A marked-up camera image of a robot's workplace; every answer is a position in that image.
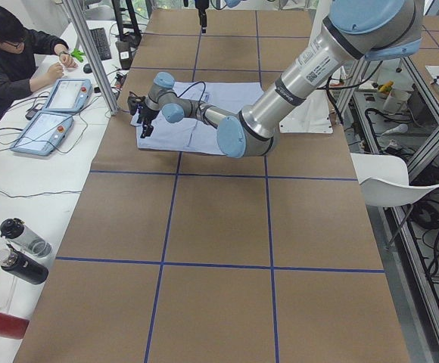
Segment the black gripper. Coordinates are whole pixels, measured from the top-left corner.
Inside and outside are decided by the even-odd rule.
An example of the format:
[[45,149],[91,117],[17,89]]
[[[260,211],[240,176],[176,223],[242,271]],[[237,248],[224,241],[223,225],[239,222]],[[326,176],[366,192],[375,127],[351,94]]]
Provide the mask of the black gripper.
[[129,113],[138,117],[135,124],[142,127],[140,138],[150,137],[154,130],[152,121],[155,119],[155,110],[148,106],[146,100],[146,96],[138,96],[134,92],[129,92],[127,98]]

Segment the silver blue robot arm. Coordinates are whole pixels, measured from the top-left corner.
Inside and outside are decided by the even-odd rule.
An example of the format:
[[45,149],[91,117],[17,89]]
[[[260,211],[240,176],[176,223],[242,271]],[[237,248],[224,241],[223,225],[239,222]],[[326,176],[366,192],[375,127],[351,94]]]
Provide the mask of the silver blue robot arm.
[[280,122],[342,65],[365,58],[383,61],[415,54],[421,44],[421,1],[333,1],[319,35],[258,100],[238,113],[181,98],[175,79],[159,72],[146,96],[129,94],[141,148],[227,157],[268,154]]

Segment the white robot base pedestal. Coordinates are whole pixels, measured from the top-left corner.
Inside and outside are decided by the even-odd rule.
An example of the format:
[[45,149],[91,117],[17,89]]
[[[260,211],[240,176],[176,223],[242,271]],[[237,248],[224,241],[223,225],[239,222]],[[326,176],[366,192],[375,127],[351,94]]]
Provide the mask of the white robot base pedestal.
[[[313,18],[313,27],[306,48],[306,55],[302,54],[300,64],[307,66],[307,84],[320,87],[327,80],[329,70],[326,69],[327,57],[320,57],[321,45],[317,37],[321,33],[322,21],[328,15],[331,1],[318,1]],[[302,105],[294,108],[279,124],[282,133],[333,133],[329,107],[325,91],[314,90]]]

